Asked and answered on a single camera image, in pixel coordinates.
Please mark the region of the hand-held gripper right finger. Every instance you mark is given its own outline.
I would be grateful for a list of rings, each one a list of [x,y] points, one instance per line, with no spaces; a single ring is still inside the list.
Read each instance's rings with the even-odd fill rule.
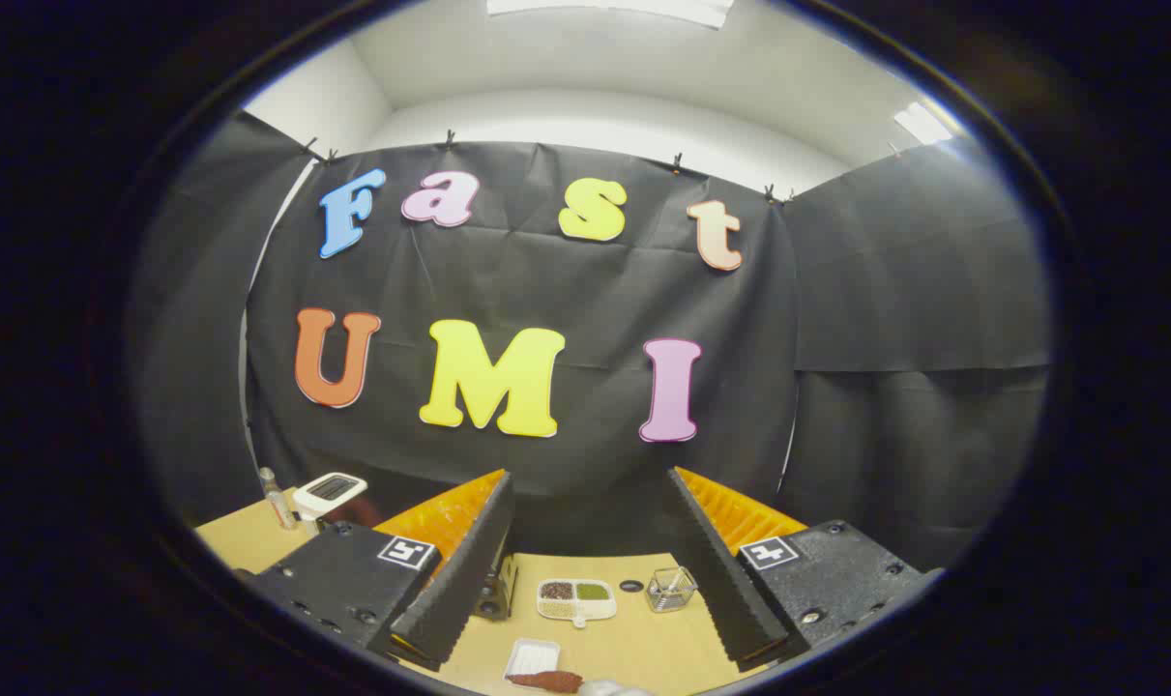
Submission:
[[[748,671],[823,651],[941,576],[845,520],[815,526],[684,468],[666,476],[672,557],[694,576],[723,651]]]

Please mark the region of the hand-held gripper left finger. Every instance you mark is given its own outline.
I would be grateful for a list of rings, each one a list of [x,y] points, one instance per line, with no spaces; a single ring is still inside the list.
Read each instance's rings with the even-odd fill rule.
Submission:
[[[473,616],[513,516],[511,472],[497,470],[378,526],[324,526],[244,578],[334,642],[434,671]]]

